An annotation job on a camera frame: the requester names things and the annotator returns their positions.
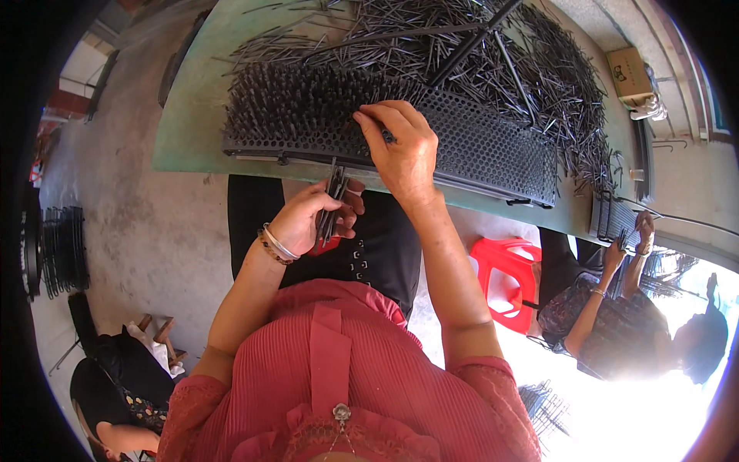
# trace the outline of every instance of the black pegboard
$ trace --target black pegboard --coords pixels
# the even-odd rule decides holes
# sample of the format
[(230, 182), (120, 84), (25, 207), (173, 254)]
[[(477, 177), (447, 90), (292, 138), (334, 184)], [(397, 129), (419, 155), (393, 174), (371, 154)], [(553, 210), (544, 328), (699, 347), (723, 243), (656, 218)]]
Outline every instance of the black pegboard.
[(613, 242), (625, 229), (628, 239), (627, 247), (635, 248), (641, 236), (632, 232), (636, 225), (637, 213), (631, 210), (624, 202), (613, 199), (613, 196), (604, 192), (600, 198), (593, 198), (593, 216), (590, 224), (590, 234), (604, 242)]
[(540, 133), (459, 95), (357, 70), (250, 65), (231, 87), (222, 150), (371, 168), (351, 114), (385, 99), (411, 101), (436, 132), (440, 183), (554, 205), (556, 152)]
[(556, 152), (540, 133), (449, 92), (427, 92), (417, 109), (439, 137), (439, 178), (554, 205)]

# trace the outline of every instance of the bracelet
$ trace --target bracelet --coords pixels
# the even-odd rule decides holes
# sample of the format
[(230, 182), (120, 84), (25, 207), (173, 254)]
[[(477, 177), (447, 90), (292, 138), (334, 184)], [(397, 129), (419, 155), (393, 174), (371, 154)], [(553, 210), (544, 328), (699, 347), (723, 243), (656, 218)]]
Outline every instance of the bracelet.
[(279, 241), (275, 238), (275, 236), (273, 236), (272, 233), (270, 232), (270, 229), (268, 228), (269, 225), (270, 225), (269, 222), (264, 224), (265, 234), (267, 235), (267, 239), (272, 241), (274, 246), (277, 247), (277, 250), (281, 251), (282, 254), (285, 255), (289, 259), (297, 260), (298, 258), (300, 258), (299, 255), (295, 255), (293, 252), (287, 250), (284, 245), (279, 243)]
[(272, 247), (270, 246), (270, 243), (269, 243), (269, 242), (267, 242), (267, 240), (265, 239), (265, 230), (264, 230), (264, 229), (260, 229), (260, 230), (258, 230), (258, 231), (256, 232), (256, 235), (257, 235), (257, 236), (259, 236), (259, 240), (260, 240), (260, 241), (262, 241), (262, 247), (264, 247), (264, 248), (265, 248), (265, 251), (266, 251), (266, 252), (267, 252), (268, 254), (270, 254), (270, 256), (271, 256), (272, 258), (274, 258), (275, 260), (277, 260), (278, 262), (282, 263), (282, 264), (283, 264), (283, 265), (285, 265), (285, 266), (288, 266), (288, 265), (289, 265), (290, 263), (292, 263), (292, 262), (293, 262), (293, 260), (286, 260), (286, 259), (283, 259), (283, 258), (282, 258), (281, 256), (279, 256), (278, 254), (276, 254), (276, 253), (275, 253), (275, 251), (274, 251), (274, 250), (272, 249)]

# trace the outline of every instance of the green table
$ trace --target green table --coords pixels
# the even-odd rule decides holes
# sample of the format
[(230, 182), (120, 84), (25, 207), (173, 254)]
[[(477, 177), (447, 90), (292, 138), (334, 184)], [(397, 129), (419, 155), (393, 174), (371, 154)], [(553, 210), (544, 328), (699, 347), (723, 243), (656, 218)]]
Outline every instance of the green table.
[[(276, 2), (220, 0), (213, 8), (190, 46), (169, 93), (154, 144), (154, 157), (151, 161), (154, 170), (249, 174), (307, 181), (317, 181), (328, 175), (330, 167), (325, 165), (291, 163), (280, 166), (270, 160), (236, 159), (220, 150), (221, 130), (225, 122), (224, 105), (228, 102), (228, 87), (231, 83), (231, 78), (223, 75), (233, 68), (231, 62), (224, 60), (234, 60), (235, 58), (229, 58), (231, 52), (250, 37), (275, 26), (291, 24), (310, 14), (310, 11), (289, 10), (284, 7), (277, 10), (267, 7), (243, 14), (247, 10), (272, 3)], [(547, 7), (554, 12), (565, 29), (573, 30), (575, 39), (600, 70), (604, 88), (609, 95), (604, 99), (608, 120), (605, 131), (610, 146), (623, 152), (622, 164), (628, 172), (633, 165), (636, 143), (628, 113), (616, 97), (605, 55), (564, 13), (552, 4), (547, 3)], [(346, 24), (343, 21), (341, 26), (346, 27)], [(343, 32), (303, 23), (296, 26), (293, 33), (309, 35), (316, 40), (328, 33), (329, 40), (338, 42)], [(385, 190), (374, 172), (350, 169), (349, 174), (363, 181), (370, 189)], [(482, 194), (445, 186), (441, 189), (450, 205), (593, 239), (588, 235), (592, 205), (590, 192), (586, 191), (580, 197), (575, 197), (573, 182), (565, 178), (562, 171), (559, 172), (559, 177), (563, 179), (559, 184), (560, 197), (557, 198), (556, 207), (551, 210), (525, 205), (508, 206), (502, 200)], [(630, 180), (624, 178), (622, 189), (618, 191), (619, 195), (633, 198), (633, 184)]]

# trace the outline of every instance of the cardboard box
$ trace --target cardboard box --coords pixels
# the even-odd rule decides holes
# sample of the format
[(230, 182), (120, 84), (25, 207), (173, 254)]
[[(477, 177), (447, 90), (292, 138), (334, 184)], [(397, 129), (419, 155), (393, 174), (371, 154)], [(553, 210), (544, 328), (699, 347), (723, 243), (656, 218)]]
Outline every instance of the cardboard box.
[(619, 99), (631, 107), (644, 104), (647, 98), (653, 96), (652, 83), (644, 69), (639, 51), (634, 48), (612, 51), (606, 54), (613, 82)]

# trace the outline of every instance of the white cloth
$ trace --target white cloth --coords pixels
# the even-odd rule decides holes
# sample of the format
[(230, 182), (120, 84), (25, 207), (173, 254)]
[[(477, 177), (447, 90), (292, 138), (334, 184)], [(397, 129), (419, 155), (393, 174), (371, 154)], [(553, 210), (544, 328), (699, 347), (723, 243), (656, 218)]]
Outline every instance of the white cloth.
[(154, 359), (157, 360), (162, 369), (167, 371), (167, 373), (172, 378), (175, 378), (179, 374), (185, 372), (185, 368), (183, 367), (182, 362), (178, 362), (174, 366), (169, 367), (169, 357), (167, 356), (166, 345), (155, 342), (152, 337), (146, 334), (146, 332), (143, 332), (141, 329), (139, 329), (133, 321), (129, 323), (126, 329), (128, 330), (131, 337), (137, 339), (143, 344), (143, 346), (146, 347), (147, 350), (149, 350), (151, 355), (154, 356)]
[(634, 108), (634, 112), (631, 112), (631, 120), (641, 120), (647, 117), (655, 122), (667, 118), (667, 109), (658, 95), (650, 96), (643, 105)]

